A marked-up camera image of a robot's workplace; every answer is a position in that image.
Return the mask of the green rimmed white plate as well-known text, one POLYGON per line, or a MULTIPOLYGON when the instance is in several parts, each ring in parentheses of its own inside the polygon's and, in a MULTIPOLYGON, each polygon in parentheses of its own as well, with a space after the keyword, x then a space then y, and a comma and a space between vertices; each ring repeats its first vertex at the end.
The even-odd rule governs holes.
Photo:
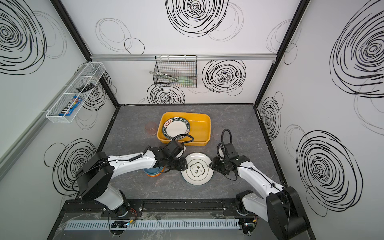
POLYGON ((162 126, 162 133, 169 140, 181 134, 188 134, 190 130, 190 122, 182 117, 170 118, 162 126))

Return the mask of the white plate green flower outline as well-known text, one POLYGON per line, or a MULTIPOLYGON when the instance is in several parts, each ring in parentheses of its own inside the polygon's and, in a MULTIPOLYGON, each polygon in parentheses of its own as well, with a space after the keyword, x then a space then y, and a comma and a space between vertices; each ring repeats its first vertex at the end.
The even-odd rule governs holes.
POLYGON ((191 153, 186 156, 188 168, 182 171, 183 179, 195 186, 208 183, 214 174, 210 168, 212 160, 203 153, 191 153))

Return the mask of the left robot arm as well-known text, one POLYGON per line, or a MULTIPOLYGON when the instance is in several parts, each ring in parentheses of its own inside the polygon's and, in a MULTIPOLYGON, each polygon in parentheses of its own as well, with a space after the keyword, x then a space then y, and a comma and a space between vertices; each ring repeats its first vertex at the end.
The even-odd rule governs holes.
POLYGON ((127 209, 126 197, 110 181, 123 174, 157 167, 182 172, 187 169, 187 160, 183 157, 185 150, 185 144, 172 140, 162 147, 148 146, 136 154, 108 156, 104 152, 96 153, 76 173, 79 195, 83 201, 97 201, 111 211, 127 209))

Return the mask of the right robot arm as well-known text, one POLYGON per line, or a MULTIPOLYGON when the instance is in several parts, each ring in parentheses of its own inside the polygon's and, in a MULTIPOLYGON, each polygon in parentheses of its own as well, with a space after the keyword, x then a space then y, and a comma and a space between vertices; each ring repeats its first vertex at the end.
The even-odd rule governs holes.
POLYGON ((310 229, 302 201, 293 187, 274 182, 249 158, 240 156, 232 143, 218 144, 217 154, 210 164, 212 170, 224 176, 234 173, 253 187, 236 196, 240 214, 253 213, 262 218, 279 240, 292 239, 310 229))

